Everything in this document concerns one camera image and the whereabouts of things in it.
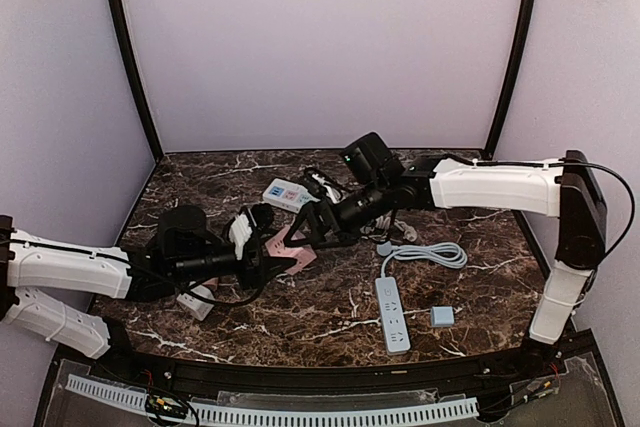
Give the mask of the pink cube socket adapter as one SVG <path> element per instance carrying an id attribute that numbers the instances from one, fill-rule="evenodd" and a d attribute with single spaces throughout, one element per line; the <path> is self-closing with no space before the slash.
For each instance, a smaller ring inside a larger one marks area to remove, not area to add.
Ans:
<path id="1" fill-rule="evenodd" d="M 287 247 L 284 244 L 284 237 L 288 230 L 289 225 L 285 225 L 266 242 L 266 248 L 271 256 L 294 259 L 296 261 L 295 265 L 287 269 L 286 273 L 295 275 L 314 262 L 317 259 L 317 254 L 310 246 Z"/>

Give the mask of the small pink charger plug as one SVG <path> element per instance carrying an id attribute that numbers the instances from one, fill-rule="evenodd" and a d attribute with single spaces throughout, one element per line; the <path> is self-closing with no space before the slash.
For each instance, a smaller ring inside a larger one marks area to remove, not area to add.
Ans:
<path id="1" fill-rule="evenodd" d="M 209 280 L 207 280 L 207 281 L 205 282 L 205 285 L 206 285 L 209 289 L 211 289 L 211 290 L 215 291 L 215 290 L 218 288 L 218 285 L 219 285 L 219 279 L 218 279 L 218 278 L 211 278 L 211 279 L 209 279 Z"/>

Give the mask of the white multicolour power strip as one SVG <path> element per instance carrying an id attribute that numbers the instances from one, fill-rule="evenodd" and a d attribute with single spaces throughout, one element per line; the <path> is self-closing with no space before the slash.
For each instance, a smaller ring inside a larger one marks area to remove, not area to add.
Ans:
<path id="1" fill-rule="evenodd" d="M 273 207 L 297 214 L 304 205 L 315 202 L 316 198 L 300 184 L 275 178 L 263 192 L 262 200 Z"/>

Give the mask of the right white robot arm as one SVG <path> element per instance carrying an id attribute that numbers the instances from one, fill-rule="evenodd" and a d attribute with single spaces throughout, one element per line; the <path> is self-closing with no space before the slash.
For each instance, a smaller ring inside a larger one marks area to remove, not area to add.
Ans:
<path id="1" fill-rule="evenodd" d="M 288 247 L 347 247 L 364 226 L 389 212 L 452 208 L 506 209 L 559 220 L 554 264 L 533 315 L 529 338 L 552 345 L 605 258 L 607 207 L 585 156 L 533 162 L 421 156 L 408 166 L 371 132 L 340 153 L 361 190 L 338 203 L 305 204 L 284 237 Z"/>

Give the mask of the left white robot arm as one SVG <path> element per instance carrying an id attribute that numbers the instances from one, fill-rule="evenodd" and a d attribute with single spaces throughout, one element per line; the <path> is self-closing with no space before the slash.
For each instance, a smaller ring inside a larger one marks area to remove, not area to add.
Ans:
<path id="1" fill-rule="evenodd" d="M 291 257 L 266 252 L 273 210 L 244 207 L 222 234 L 210 231 L 205 212 L 182 205 L 162 213 L 142 249 L 101 248 L 42 239 L 1 218 L 1 320 L 70 347 L 91 359 L 131 348 L 123 324 L 83 313 L 45 288 L 99 294 L 131 302 L 175 296 L 202 321 L 219 305 L 207 282 L 232 276 L 251 292 L 252 303 L 267 283 L 295 266 Z"/>

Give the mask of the white cube socket adapter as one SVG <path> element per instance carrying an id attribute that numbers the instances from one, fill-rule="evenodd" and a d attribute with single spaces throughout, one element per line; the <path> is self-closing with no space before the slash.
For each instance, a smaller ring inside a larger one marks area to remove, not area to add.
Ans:
<path id="1" fill-rule="evenodd" d="M 193 288 L 193 291 L 198 297 L 206 298 L 210 301 L 214 300 L 213 292 L 206 285 L 196 286 Z M 188 294 L 181 294 L 176 298 L 176 301 L 193 318 L 198 321 L 204 321 L 213 309 L 213 306 L 210 303 L 202 301 L 198 297 L 193 297 L 192 295 Z"/>

